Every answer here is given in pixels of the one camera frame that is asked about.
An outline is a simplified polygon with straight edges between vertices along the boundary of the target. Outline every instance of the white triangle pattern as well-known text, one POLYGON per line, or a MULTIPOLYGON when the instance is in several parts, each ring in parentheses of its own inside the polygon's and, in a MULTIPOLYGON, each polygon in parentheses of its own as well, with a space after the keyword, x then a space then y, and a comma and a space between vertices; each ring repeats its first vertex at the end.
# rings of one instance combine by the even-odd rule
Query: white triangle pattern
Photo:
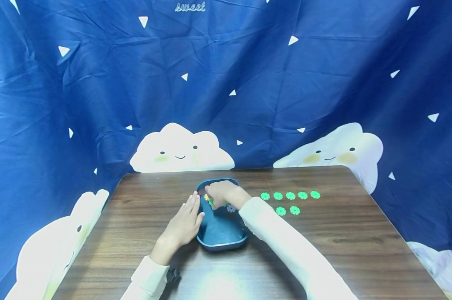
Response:
POLYGON ((61 53, 62 57, 65 57, 65 55, 71 50, 68 47, 58 46, 59 52, 61 53))
POLYGON ((149 17, 146 17, 146 16, 139 17, 139 20, 141 21, 142 27, 143 27, 143 28, 146 28, 147 20, 149 20, 149 17))
POLYGON ((411 7, 411 9, 409 10, 409 16, 407 17, 406 21, 409 21, 409 19, 411 19, 412 15, 414 15, 416 13, 416 11, 419 9, 419 6, 411 7))
POLYGON ((292 45, 295 42, 299 41, 299 38, 296 38, 294 35, 291 35, 291 38, 289 39, 289 44, 288 45, 292 45))
POLYGON ((429 115, 427 118, 435 123, 438 116, 439 116, 439 114, 437 113, 437 114, 429 115))
POLYGON ((15 7, 16 10, 17 10, 17 13, 18 13, 18 14, 21 14, 21 13, 19 12, 19 9, 18 9, 18 7, 17 7, 17 3, 15 2, 15 0, 9 0, 9 2, 11 2, 12 5, 14 5, 14 7, 15 7))
POLYGON ((400 70, 394 71, 390 74, 391 78, 396 77, 397 73, 399 73, 400 70))

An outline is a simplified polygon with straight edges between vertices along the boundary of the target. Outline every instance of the white cloud shape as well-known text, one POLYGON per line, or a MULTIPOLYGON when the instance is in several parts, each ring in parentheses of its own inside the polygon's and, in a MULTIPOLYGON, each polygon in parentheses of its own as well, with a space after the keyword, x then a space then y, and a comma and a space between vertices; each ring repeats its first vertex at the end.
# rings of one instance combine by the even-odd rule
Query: white cloud shape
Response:
POLYGON ((145 136, 130 163, 134 171, 141 173, 230 170, 235 165, 232 157, 219 148, 214 133, 193 134, 176 123, 145 136))
POLYGON ((408 246, 449 299, 452 300, 452 250, 437 251, 414 241, 408 246))
POLYGON ((383 152, 381 139, 362 132, 359 123, 337 127, 328 135, 295 149, 274 163, 275 168, 345 165, 368 193, 377 184, 377 162, 383 152))
POLYGON ((86 192, 71 215, 59 218, 34 233, 24 243, 16 266, 16 283, 6 300, 51 300, 75 257, 99 219, 109 196, 86 192))

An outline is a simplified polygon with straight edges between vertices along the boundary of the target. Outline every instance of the white sleeve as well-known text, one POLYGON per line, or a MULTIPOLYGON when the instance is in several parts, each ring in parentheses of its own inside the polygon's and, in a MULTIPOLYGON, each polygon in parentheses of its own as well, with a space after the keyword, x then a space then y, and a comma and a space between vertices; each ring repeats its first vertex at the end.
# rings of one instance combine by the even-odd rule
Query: white sleeve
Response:
POLYGON ((246 202, 239 215, 285 263, 304 287, 308 300, 357 300, 326 258, 260 197, 246 202))
POLYGON ((121 300, 159 300, 166 287, 168 270, 169 266, 158 265, 149 256, 144 257, 121 300))

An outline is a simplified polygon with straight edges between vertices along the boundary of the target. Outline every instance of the plastic tray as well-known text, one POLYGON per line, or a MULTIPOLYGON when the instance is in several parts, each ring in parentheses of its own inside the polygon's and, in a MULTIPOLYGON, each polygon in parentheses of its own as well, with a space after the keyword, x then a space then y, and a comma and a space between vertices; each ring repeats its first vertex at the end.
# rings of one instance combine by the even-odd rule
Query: plastic tray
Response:
POLYGON ((226 206, 213 210, 204 199, 204 187, 216 181, 229 180, 235 185, 239 183, 232 178, 210 179, 198 184, 196 190, 201 196, 200 212, 204 219, 197 234, 197 240, 209 251, 229 250, 241 247, 248 234, 239 211, 229 212, 226 206))

